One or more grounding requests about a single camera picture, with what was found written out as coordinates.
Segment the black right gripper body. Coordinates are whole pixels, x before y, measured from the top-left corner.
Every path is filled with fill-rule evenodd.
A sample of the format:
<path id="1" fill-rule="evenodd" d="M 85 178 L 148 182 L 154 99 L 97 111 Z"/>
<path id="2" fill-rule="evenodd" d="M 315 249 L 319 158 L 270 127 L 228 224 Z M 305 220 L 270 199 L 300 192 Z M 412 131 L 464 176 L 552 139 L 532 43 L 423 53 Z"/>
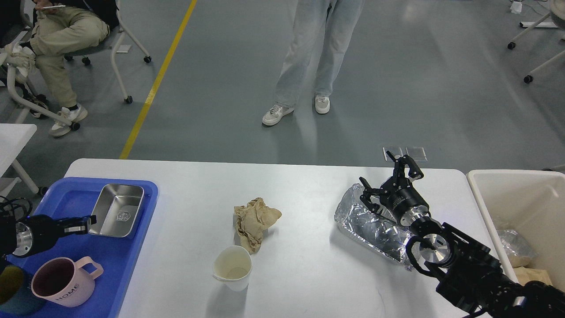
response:
<path id="1" fill-rule="evenodd" d="M 380 203 L 391 212 L 398 224 L 410 226 L 417 219 L 430 216 L 429 205 L 414 189 L 411 179 L 392 176 L 381 188 L 384 194 L 380 195 Z"/>

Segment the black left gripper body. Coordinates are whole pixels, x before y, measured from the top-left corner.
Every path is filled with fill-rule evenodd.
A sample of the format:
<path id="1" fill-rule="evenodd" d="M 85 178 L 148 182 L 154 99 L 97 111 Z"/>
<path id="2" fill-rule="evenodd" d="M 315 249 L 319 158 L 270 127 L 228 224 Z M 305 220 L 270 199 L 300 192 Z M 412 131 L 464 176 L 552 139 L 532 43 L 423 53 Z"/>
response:
<path id="1" fill-rule="evenodd" d="M 28 248 L 26 256 L 36 255 L 53 248 L 64 233 L 62 229 L 64 222 L 65 219 L 53 220 L 47 215 L 27 217 L 26 225 L 32 234 L 32 244 Z"/>

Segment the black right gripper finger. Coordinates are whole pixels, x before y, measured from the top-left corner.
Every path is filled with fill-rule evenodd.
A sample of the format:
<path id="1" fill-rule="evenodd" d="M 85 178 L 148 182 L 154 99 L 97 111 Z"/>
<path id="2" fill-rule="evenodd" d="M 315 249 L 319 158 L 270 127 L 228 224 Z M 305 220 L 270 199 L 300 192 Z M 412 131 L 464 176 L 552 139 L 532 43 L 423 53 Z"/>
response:
<path id="1" fill-rule="evenodd" d="M 382 206 L 379 203 L 372 201 L 371 197 L 380 197 L 385 194 L 385 189 L 373 188 L 369 182 L 364 177 L 359 177 L 362 186 L 364 187 L 362 194 L 360 195 L 360 200 L 363 205 L 373 214 L 381 215 Z"/>
<path id="2" fill-rule="evenodd" d="M 424 178 L 422 170 L 409 155 L 397 158 L 391 151 L 387 151 L 387 156 L 394 162 L 393 184 L 411 184 L 415 180 Z"/>

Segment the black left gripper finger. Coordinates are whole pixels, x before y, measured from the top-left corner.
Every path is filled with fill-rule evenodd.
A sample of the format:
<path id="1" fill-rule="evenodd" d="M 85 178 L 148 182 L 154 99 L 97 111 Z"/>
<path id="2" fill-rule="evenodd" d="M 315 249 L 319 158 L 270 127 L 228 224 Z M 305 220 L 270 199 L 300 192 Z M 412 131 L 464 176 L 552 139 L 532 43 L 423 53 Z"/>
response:
<path id="1" fill-rule="evenodd" d="M 62 219 L 62 235 L 87 234 L 91 226 L 96 223 L 95 215 Z"/>

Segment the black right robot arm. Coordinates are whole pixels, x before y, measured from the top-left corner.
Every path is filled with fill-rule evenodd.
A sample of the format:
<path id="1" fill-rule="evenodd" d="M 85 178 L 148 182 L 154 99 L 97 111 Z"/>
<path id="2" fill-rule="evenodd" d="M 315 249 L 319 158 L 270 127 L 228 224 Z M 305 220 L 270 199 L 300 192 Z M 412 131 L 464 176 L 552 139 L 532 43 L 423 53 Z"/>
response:
<path id="1" fill-rule="evenodd" d="M 564 316 L 563 291 L 539 280 L 521 285 L 504 275 L 489 247 L 432 219 L 429 205 L 412 185 L 424 177 L 416 162 L 409 155 L 386 154 L 394 162 L 393 175 L 377 189 L 360 178 L 361 202 L 377 215 L 380 208 L 387 209 L 396 225 L 410 230 L 407 257 L 419 273 L 438 279 L 438 294 L 469 318 L 484 313 L 493 318 Z"/>

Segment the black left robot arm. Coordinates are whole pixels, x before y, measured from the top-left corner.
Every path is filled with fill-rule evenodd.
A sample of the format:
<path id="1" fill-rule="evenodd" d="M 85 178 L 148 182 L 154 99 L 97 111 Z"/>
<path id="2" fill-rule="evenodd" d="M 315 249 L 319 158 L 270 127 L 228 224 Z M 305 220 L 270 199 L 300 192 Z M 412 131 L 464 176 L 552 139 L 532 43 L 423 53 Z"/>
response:
<path id="1" fill-rule="evenodd" d="M 1 197 L 1 257 L 12 255 L 27 258 L 43 252 L 62 251 L 58 240 L 72 234 L 89 233 L 97 223 L 95 215 L 53 219 L 49 215 L 30 215 L 33 207 L 20 203 L 20 198 Z"/>

